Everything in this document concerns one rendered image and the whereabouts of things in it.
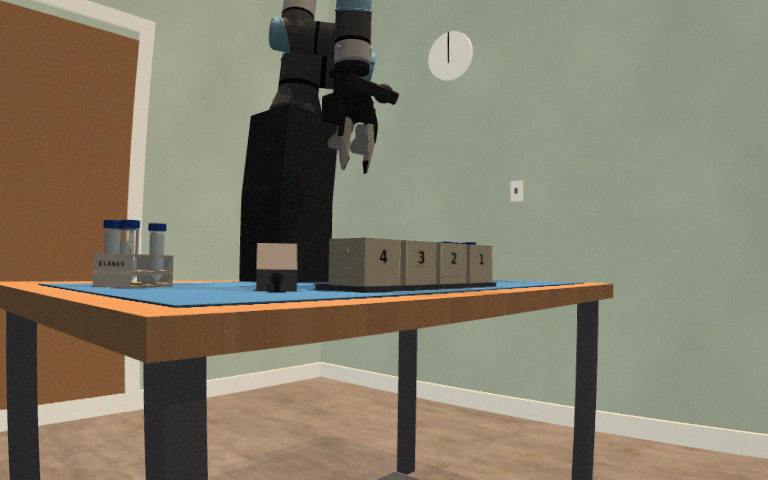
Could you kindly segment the beige tube rack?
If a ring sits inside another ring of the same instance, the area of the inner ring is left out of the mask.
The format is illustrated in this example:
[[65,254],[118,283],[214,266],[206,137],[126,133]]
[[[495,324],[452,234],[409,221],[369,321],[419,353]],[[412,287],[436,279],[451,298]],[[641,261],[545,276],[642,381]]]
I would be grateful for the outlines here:
[[[131,271],[132,256],[138,256],[138,271]],[[149,257],[164,257],[164,271],[149,271]],[[131,283],[131,275],[137,275],[137,282]],[[154,282],[149,275],[163,275],[158,283],[168,284],[152,284]],[[173,286],[173,255],[95,253],[93,257],[93,287],[145,288],[163,286]]]

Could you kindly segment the beige bucket adapter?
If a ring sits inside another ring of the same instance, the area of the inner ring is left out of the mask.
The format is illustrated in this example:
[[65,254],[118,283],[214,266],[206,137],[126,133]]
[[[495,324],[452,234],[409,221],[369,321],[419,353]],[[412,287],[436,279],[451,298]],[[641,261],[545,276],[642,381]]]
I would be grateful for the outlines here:
[[436,284],[436,242],[401,240],[401,285]]
[[493,246],[467,244],[466,283],[492,282]]
[[436,245],[436,284],[466,283],[467,244]]
[[329,239],[329,285],[400,286],[401,240]]

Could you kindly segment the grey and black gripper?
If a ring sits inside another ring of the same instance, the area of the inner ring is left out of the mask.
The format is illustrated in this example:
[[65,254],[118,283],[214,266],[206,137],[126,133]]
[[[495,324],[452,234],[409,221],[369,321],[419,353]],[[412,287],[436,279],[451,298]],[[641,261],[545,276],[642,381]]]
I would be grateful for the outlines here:
[[[364,155],[364,174],[368,172],[377,138],[376,109],[374,109],[371,95],[346,85],[345,81],[349,73],[359,77],[368,75],[369,67],[368,63],[360,60],[337,62],[335,69],[329,71],[329,77],[334,79],[333,93],[322,96],[322,121],[339,126],[336,133],[328,140],[328,147],[339,151],[342,170],[345,170],[350,158],[349,148],[352,153]],[[354,125],[359,122],[364,125],[356,126],[355,139],[350,142]]]

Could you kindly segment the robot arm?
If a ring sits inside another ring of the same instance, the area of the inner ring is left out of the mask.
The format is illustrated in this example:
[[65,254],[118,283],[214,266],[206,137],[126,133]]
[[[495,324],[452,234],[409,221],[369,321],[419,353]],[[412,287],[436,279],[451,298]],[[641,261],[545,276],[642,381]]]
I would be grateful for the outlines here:
[[396,104],[399,93],[371,82],[376,59],[371,52],[371,1],[337,0],[335,23],[329,23],[311,21],[317,0],[284,0],[281,17],[273,17],[269,27],[271,49],[283,52],[278,91],[269,110],[292,103],[322,115],[319,88],[333,89],[329,71],[342,60],[370,66],[364,77],[349,73],[346,85],[379,103]]

